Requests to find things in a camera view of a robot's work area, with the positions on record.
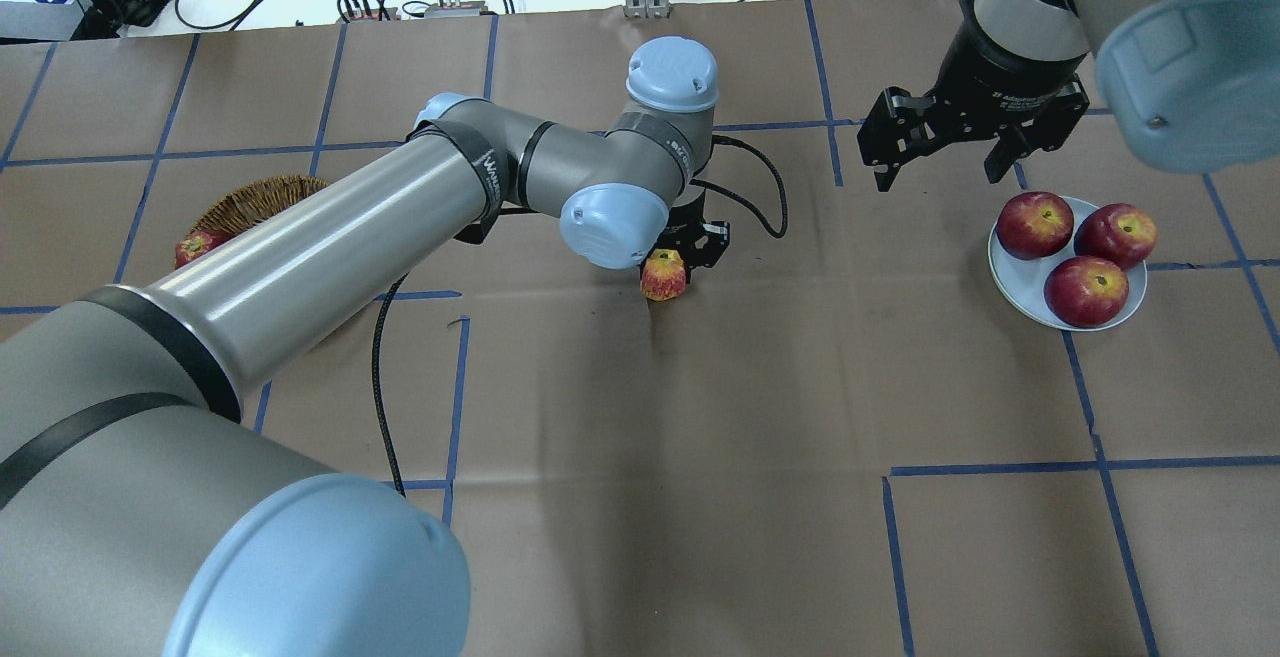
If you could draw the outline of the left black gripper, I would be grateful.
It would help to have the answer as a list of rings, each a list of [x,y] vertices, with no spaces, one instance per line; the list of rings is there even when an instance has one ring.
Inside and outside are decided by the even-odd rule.
[[[728,250],[731,228],[727,222],[705,219],[707,190],[692,187],[669,209],[666,228],[655,250],[675,251],[687,272],[714,268]]]

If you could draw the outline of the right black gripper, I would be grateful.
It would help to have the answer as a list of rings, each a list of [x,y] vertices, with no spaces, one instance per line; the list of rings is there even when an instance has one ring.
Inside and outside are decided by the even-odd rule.
[[[1060,149],[1091,106],[1079,64],[1010,53],[968,15],[925,93],[882,88],[863,120],[858,146],[877,191],[890,192],[908,161],[950,145],[993,142],[984,160],[991,184],[1023,158]]]

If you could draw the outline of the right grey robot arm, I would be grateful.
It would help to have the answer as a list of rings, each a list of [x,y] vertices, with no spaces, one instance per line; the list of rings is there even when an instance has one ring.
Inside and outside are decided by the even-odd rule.
[[[908,161],[989,141],[989,182],[1060,149],[1094,82],[1130,152],[1199,174],[1277,156],[1279,0],[955,0],[963,22],[932,88],[883,88],[858,133],[887,191]]]

